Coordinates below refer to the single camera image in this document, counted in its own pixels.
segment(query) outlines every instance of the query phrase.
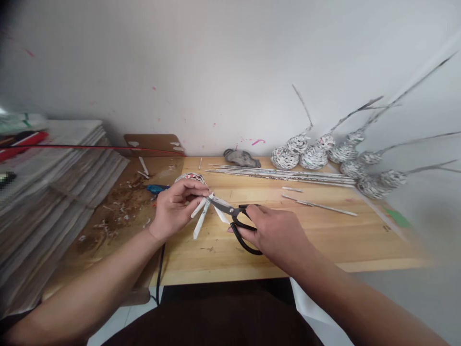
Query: tile floor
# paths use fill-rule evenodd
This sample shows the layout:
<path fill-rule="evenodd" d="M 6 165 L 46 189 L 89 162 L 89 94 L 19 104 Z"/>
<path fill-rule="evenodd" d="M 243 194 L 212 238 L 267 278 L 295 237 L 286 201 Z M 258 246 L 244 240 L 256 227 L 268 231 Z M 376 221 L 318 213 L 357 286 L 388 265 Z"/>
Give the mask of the tile floor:
<path fill-rule="evenodd" d="M 155 297 L 155 287 L 150 287 L 150 294 Z M 163 286 L 160 286 L 160 298 L 162 297 Z M 144 315 L 146 312 L 157 307 L 153 299 L 144 305 L 119 308 L 112 317 L 99 329 L 89 340 L 88 346 L 100 346 L 115 333 L 125 326 Z"/>

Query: scissors blade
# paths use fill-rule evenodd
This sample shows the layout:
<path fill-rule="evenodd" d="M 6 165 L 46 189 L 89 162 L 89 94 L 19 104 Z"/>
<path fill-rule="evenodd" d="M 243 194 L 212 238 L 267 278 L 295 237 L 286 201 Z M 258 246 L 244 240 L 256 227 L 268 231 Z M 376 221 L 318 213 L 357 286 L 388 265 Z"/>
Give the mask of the scissors blade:
<path fill-rule="evenodd" d="M 225 200 L 220 199 L 218 197 L 208 198 L 211 204 L 213 204 L 216 208 L 218 208 L 223 213 L 233 215 L 234 214 L 234 207 L 232 207 L 229 203 Z"/>

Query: craft work surface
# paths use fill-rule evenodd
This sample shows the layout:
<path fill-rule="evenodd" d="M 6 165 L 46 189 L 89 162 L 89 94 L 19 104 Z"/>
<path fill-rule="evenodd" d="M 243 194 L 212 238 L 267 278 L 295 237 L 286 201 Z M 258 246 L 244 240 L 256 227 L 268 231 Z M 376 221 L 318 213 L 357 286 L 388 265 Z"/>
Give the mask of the craft work surface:
<path fill-rule="evenodd" d="M 64 284 L 117 250 L 131 239 L 155 217 L 156 207 L 152 206 L 153 195 L 146 190 L 149 184 L 172 185 L 181 174 L 182 157 L 144 157 L 149 171 L 149 179 L 140 175 L 143 167 L 137 157 L 129 158 L 125 168 L 106 199 L 99 205 L 90 221 L 77 236 L 60 261 L 57 270 L 49 280 L 44 298 L 49 297 Z M 154 256 L 135 290 L 146 288 L 157 267 Z"/>
<path fill-rule="evenodd" d="M 270 158 L 259 160 L 263 168 L 274 168 Z M 310 241 L 347 272 L 415 268 L 431 264 L 419 246 L 400 238 L 355 189 L 205 172 L 211 167 L 209 163 L 229 164 L 223 157 L 204 157 L 199 170 L 200 158 L 185 158 L 182 173 L 202 174 L 215 195 L 233 206 L 255 203 L 296 213 Z M 293 170 L 305 171 L 300 166 Z M 332 170 L 325 167 L 321 172 Z M 304 192 L 287 191 L 282 189 L 283 186 L 299 188 Z M 282 194 L 351 211 L 358 216 L 308 207 L 286 199 Z M 384 215 L 391 220 L 389 214 L 384 212 Z M 221 222 L 214 208 L 208 210 L 200 234 L 193 240 L 198 218 L 197 215 L 166 244 L 161 285 L 287 276 L 265 256 L 246 252 L 235 235 L 226 232 L 229 225 Z M 241 221 L 252 225 L 243 215 Z M 151 286 L 156 282 L 155 273 Z"/>

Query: forearm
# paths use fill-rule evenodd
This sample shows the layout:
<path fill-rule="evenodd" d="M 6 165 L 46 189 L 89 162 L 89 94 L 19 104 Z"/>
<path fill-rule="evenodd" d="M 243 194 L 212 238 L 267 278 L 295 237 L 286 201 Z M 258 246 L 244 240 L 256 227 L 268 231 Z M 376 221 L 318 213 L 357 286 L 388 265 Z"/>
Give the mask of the forearm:
<path fill-rule="evenodd" d="M 339 269 L 319 251 L 303 254 L 291 276 L 356 345 L 447 345 L 416 317 Z"/>
<path fill-rule="evenodd" d="M 8 341 L 18 345 L 70 344 L 90 336 L 122 303 L 162 244 L 143 230 L 13 326 Z"/>

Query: left hand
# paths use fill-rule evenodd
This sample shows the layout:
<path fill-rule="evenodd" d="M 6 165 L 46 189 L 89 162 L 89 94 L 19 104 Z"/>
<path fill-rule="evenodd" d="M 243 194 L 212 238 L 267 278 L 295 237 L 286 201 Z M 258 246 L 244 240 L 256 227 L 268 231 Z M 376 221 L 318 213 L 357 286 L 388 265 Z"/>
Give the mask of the left hand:
<path fill-rule="evenodd" d="M 192 212 L 203 197 L 208 197 L 208 186 L 195 179 L 181 179 L 157 197 L 157 213 L 149 232 L 161 242 L 166 242 L 190 220 Z"/>

